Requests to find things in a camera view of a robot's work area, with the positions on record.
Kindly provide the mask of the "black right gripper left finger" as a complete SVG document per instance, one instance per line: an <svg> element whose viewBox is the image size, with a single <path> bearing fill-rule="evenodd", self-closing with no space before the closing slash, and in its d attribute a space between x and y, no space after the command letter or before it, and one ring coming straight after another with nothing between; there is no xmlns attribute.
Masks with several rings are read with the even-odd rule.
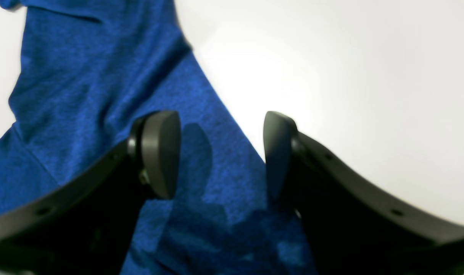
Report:
<svg viewBox="0 0 464 275"><path fill-rule="evenodd" d="M144 203L174 197L180 151L177 111L138 118L90 169L0 215L0 275L118 275Z"/></svg>

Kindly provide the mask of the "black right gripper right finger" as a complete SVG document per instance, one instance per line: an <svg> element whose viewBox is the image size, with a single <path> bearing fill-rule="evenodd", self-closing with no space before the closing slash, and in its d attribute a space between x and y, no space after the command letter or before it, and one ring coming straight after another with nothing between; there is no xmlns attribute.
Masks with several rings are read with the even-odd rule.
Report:
<svg viewBox="0 0 464 275"><path fill-rule="evenodd" d="M320 275L464 275L464 226L370 183L275 111L263 124L270 199L300 216Z"/></svg>

